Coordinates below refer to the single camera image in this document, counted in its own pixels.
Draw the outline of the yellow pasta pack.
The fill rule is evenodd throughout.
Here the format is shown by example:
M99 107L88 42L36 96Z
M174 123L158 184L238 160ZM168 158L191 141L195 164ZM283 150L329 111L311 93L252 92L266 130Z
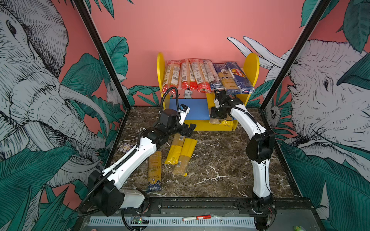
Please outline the yellow pasta pack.
M179 159L178 159L178 164L173 170L174 175L181 175L181 176L187 175L186 171L187 171L190 159L194 153L197 142L198 141L195 139L186 138L183 144Z
M215 93L206 93L206 98L207 98L207 105L208 109L210 110L211 108L215 107Z
M218 119L218 118L211 118L209 120L210 124L213 125L220 125L226 127L232 127L234 125L233 120L225 120L225 119Z
M177 165L185 142L185 136L175 134L165 164Z

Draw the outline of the clear blue-end spaghetti pack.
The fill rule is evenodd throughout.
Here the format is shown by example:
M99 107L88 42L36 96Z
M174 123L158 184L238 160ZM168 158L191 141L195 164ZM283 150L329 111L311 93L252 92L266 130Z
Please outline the clear blue-end spaghetti pack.
M203 60L206 73L209 79L211 90L224 90L223 85L219 79L218 73L211 60Z

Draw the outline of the blue Barilla spaghetti pack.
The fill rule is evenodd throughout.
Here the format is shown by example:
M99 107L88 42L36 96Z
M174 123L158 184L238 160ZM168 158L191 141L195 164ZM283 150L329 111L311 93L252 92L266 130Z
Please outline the blue Barilla spaghetti pack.
M242 69L236 62L226 62L226 66L232 74L239 90L240 94L252 94L254 92L254 87L248 80Z

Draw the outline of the dark-blue-top Arbella spaghetti pack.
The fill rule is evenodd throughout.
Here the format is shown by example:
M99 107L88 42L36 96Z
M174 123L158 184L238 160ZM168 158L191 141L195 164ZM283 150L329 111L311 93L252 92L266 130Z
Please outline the dark-blue-top Arbella spaghetti pack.
M237 86L234 77L228 70L226 64L214 64L214 68L218 74L218 77L228 95L240 94L240 89Z

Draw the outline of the brown blue-end spaghetti pack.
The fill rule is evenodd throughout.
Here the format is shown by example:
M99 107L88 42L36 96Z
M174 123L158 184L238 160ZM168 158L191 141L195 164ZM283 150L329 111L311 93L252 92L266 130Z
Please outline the brown blue-end spaghetti pack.
M161 191L161 151L155 152L148 159L147 191Z

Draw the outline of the red spaghetti pack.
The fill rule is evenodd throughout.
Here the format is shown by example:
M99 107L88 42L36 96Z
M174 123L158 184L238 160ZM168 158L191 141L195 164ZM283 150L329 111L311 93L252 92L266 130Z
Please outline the red spaghetti pack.
M167 62L162 85L162 94L164 94L170 87L178 87L180 67L181 61L179 60Z
M190 59L190 64L193 70L195 81L198 86L198 91L203 93L211 93L211 86L204 66L204 62L200 59Z
M198 88L189 59L181 60L180 80L182 89L196 90Z

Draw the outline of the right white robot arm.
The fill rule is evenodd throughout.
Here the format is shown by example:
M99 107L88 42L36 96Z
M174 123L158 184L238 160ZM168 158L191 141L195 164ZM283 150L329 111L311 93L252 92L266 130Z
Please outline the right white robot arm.
M274 149L273 131L264 128L247 110L239 98L232 98L225 90L214 92L215 106L212 118L231 116L238 121L249 137L246 154L253 168L253 192L251 207L254 213L262 214L273 205L273 193L269 184L269 164Z

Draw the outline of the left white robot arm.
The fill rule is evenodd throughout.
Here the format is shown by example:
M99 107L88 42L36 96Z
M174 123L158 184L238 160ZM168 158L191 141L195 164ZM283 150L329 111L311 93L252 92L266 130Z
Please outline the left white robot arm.
M88 179L88 193L79 205L80 217L96 212L111 216L120 209L140 208L144 204L145 194L140 190L121 192L131 174L152 154L156 153L170 136L179 133L191 136L195 124L185 124L190 108L181 105L178 110L165 109L160 119L152 127L142 130L136 145L121 159L102 172L94 171Z

